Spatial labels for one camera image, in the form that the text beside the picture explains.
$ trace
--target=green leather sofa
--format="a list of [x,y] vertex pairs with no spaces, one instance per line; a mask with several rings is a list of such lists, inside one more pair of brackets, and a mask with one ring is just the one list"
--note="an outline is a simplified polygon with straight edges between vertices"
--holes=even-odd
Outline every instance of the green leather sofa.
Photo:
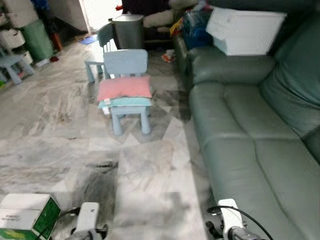
[[186,54],[215,200],[235,199],[275,240],[320,240],[320,14],[274,57],[228,58],[214,47]]

